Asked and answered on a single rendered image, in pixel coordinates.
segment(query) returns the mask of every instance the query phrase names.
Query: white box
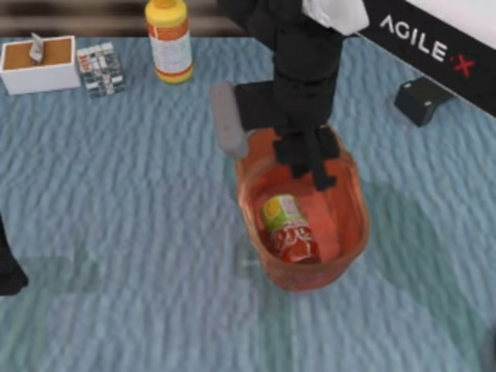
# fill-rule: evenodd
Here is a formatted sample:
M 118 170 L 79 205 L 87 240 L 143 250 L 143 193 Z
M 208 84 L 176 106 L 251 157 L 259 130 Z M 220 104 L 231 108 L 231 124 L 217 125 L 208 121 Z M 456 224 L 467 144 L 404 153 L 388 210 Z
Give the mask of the white box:
M 7 88 L 9 95 L 25 95 L 41 91 L 57 91 L 72 89 L 81 86 L 78 67 L 76 65 L 76 39 L 74 36 L 46 38 L 43 41 L 71 39 L 71 62 L 68 64 L 55 64 L 50 66 L 33 66 L 4 71 L 5 52 L 8 45 L 31 43 L 17 41 L 4 43 L 2 59 L 0 60 L 0 76 Z

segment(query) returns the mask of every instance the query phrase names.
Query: white label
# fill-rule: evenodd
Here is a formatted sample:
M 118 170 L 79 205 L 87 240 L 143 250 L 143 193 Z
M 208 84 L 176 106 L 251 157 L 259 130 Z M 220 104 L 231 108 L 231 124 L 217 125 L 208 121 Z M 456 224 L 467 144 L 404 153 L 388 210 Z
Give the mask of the white label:
M 155 67 L 166 74 L 177 74 L 188 69 L 192 62 L 189 31 L 176 40 L 158 40 L 150 36 Z

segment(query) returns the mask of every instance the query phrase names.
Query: bottle label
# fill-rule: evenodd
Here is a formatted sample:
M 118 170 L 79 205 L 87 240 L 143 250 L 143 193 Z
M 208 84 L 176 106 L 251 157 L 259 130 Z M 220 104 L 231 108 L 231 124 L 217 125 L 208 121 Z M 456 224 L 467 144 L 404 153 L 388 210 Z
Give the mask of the bottle label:
M 168 76 L 178 76 L 191 68 L 193 57 L 187 19 L 171 28 L 148 25 L 148 31 L 157 71 Z

